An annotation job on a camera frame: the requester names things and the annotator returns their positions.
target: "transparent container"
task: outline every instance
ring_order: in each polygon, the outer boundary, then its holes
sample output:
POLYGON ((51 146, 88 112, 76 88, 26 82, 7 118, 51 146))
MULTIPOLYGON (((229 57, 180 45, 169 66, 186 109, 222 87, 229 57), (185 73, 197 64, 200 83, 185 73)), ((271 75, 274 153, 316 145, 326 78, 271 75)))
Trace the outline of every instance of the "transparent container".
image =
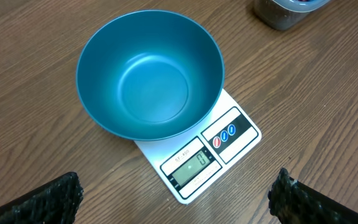
POLYGON ((254 11, 270 27, 287 30, 329 0, 254 0, 254 11))

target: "kitchen scale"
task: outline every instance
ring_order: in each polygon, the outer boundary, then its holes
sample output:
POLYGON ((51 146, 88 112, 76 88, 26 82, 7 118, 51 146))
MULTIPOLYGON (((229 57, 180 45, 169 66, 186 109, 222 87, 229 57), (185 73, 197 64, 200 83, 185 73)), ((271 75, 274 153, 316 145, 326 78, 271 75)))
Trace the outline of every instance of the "kitchen scale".
POLYGON ((225 91, 209 115, 175 137, 135 141, 180 203, 189 204, 262 138, 259 128, 225 91))

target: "container lid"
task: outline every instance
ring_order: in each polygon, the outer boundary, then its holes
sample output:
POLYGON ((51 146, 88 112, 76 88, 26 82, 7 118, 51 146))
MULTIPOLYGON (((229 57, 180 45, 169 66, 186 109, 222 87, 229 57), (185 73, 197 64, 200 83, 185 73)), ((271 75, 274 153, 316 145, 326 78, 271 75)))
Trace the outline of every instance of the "container lid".
POLYGON ((311 1, 297 1, 297 0, 273 0, 281 7, 294 12, 310 12, 325 5, 329 0, 311 0, 311 1))

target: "blue bowl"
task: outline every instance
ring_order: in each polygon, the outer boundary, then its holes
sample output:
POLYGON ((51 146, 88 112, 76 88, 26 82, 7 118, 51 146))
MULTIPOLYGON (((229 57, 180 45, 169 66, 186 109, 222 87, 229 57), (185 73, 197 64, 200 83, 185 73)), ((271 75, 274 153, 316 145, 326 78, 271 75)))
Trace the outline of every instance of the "blue bowl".
POLYGON ((198 124, 224 81, 223 57, 195 21, 138 11, 97 31, 78 61, 76 85, 88 114, 118 136, 153 141, 198 124))

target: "wooden table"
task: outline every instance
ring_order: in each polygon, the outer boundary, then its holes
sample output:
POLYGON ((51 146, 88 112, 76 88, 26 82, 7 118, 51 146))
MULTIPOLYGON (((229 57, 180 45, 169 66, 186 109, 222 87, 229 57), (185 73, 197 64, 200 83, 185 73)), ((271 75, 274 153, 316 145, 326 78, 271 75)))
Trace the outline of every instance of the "wooden table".
POLYGON ((72 170, 85 189, 77 223, 278 223, 267 192, 281 167, 358 212, 358 0, 331 1, 286 32, 258 20, 248 0, 0 0, 0 205, 72 170), (91 35, 150 8, 210 31, 225 89, 263 133, 189 206, 76 94, 91 35))

